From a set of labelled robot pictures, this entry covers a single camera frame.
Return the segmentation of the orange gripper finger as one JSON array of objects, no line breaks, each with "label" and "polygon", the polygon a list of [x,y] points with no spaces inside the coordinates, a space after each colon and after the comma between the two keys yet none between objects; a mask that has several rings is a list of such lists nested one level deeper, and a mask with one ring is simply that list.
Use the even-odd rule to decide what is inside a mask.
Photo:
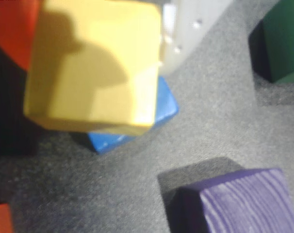
[{"label": "orange gripper finger", "polygon": [[22,69],[28,70],[38,0],[0,0],[0,48]]}]

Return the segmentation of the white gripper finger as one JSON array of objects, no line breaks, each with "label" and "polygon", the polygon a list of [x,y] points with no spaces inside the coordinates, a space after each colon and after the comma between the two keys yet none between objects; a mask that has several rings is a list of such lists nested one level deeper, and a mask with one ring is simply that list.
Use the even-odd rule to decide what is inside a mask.
[{"label": "white gripper finger", "polygon": [[159,72],[174,72],[231,4],[231,0],[166,1],[162,6]]}]

